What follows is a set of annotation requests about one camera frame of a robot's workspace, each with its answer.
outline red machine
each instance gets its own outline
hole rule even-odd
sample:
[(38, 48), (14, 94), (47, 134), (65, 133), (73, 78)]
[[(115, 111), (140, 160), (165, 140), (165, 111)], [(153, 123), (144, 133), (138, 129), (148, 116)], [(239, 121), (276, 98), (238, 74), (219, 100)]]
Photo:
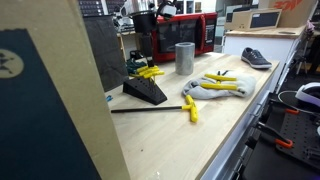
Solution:
[(212, 52), (214, 48), (217, 13), (175, 15), (169, 21), (158, 17), (152, 31), (153, 59), (155, 62), (175, 59), (175, 44), (195, 43), (195, 55)]

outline yellow handle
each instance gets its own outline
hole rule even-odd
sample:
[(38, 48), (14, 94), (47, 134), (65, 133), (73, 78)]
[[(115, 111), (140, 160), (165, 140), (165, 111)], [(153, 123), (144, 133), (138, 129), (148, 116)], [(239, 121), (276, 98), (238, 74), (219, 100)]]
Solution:
[(219, 75), (214, 75), (214, 74), (205, 74), (205, 77), (215, 79), (218, 81), (236, 81), (237, 78), (235, 77), (226, 77), (226, 76), (219, 76)]
[(190, 110), (190, 118), (192, 122), (198, 121), (198, 110), (196, 104), (194, 103), (192, 97), (190, 95), (186, 96), (187, 104), (181, 107), (183, 110)]
[(152, 76), (164, 75), (164, 71), (155, 71), (148, 74), (143, 75), (145, 79), (150, 78)]
[(211, 84), (211, 83), (201, 83), (200, 84), (201, 87), (203, 88), (208, 88), (208, 89), (224, 89), (224, 90), (237, 90), (238, 87), (237, 85), (234, 84)]
[(140, 74), (140, 75), (143, 75), (145, 73), (148, 73), (150, 71), (155, 71), (155, 70), (159, 70), (158, 66), (154, 66), (154, 67), (148, 67), (148, 66), (143, 66), (141, 68), (138, 68), (137, 69), (137, 72)]

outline gray sneaker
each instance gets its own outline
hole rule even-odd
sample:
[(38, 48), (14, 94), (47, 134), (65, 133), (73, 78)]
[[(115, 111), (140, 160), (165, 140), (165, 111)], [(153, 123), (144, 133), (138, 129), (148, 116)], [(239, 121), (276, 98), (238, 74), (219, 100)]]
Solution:
[(255, 69), (268, 69), (272, 64), (268, 62), (258, 50), (245, 48), (242, 52), (241, 60), (250, 64)]

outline wooden workbench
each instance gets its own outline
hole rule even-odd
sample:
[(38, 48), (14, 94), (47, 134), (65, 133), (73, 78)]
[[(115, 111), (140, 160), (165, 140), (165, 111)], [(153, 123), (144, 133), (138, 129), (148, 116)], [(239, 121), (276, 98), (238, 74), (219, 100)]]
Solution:
[[(197, 100), (199, 120), (190, 122), (188, 111), (111, 114), (131, 179), (195, 179), (200, 178), (219, 149), (228, 139), (262, 87), (270, 80), (277, 61), (266, 71), (252, 69), (240, 57), (218, 53), (203, 54), (195, 59), (192, 75), (175, 73), (174, 62), (160, 64), (164, 76), (156, 82), (168, 100), (158, 105), (184, 105), (183, 86), (191, 79), (203, 77), (212, 70), (235, 70), (254, 76), (254, 94), (247, 98), (222, 97)], [(122, 92), (122, 86), (105, 95), (112, 95), (109, 108), (154, 107)]]

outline wooden panel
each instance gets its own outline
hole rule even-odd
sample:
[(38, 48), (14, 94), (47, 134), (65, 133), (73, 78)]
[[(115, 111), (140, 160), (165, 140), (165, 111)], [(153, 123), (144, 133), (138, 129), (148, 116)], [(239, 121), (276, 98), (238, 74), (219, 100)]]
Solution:
[(101, 178), (129, 179), (77, 1), (0, 1), (0, 17), (27, 29)]
[(126, 51), (125, 51), (124, 45), (123, 45), (122, 36), (121, 35), (117, 35), (117, 38), (118, 38), (119, 48), (120, 48), (123, 60), (125, 61), (127, 58), (126, 58)]

